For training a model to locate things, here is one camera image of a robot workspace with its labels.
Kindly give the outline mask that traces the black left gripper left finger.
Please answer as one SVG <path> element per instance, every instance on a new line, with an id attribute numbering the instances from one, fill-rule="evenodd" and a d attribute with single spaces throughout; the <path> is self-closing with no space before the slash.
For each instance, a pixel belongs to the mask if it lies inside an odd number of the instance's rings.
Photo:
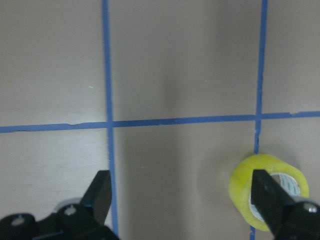
<path id="1" fill-rule="evenodd" d="M 112 181 L 109 170 L 99 170 L 79 204 L 92 215 L 98 224 L 104 225 L 112 203 Z"/>

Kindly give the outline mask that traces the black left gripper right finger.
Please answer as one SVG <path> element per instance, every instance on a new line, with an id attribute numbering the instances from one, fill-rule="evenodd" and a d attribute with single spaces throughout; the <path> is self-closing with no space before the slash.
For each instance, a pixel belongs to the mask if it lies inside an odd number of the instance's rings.
<path id="1" fill-rule="evenodd" d="M 252 173 L 251 203 L 262 216 L 273 236 L 281 232 L 294 199 L 264 169 Z"/>

